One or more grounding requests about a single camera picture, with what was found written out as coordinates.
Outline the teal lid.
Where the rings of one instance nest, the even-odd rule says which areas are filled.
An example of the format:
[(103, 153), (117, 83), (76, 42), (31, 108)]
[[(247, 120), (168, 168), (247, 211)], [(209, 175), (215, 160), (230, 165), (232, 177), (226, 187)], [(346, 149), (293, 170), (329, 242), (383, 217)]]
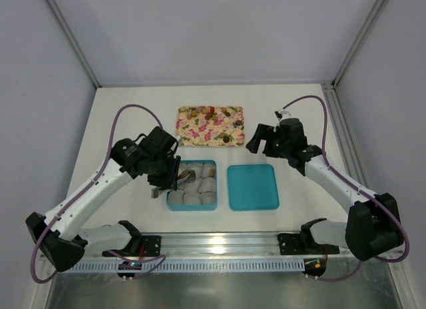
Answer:
[(270, 164), (229, 166), (227, 180), (233, 211), (275, 210), (280, 205), (276, 176)]

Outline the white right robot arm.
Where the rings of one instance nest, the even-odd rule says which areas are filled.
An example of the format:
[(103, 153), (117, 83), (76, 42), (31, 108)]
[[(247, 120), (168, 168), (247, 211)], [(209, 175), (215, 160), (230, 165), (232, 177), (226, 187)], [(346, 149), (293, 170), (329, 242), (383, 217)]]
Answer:
[(246, 148), (257, 153), (262, 141), (265, 156), (287, 160), (347, 213), (345, 222), (319, 218), (303, 224), (300, 239), (306, 250), (332, 245), (366, 261), (405, 242), (396, 200), (389, 193), (377, 194), (365, 188), (333, 167), (320, 147), (308, 143), (299, 119), (284, 119), (275, 127), (259, 124)]

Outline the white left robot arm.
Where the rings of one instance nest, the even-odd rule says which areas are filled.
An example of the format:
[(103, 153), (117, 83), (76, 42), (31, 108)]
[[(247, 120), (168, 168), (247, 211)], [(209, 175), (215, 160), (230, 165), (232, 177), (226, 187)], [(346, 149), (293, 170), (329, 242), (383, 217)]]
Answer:
[(110, 143), (106, 159), (93, 175), (56, 207), (33, 212), (25, 223), (36, 245), (57, 272), (65, 272), (84, 256), (112, 254), (135, 256), (142, 234), (127, 220), (114, 225), (85, 229), (87, 220), (116, 192), (139, 176), (160, 189), (178, 186), (181, 143), (160, 127), (135, 141)]

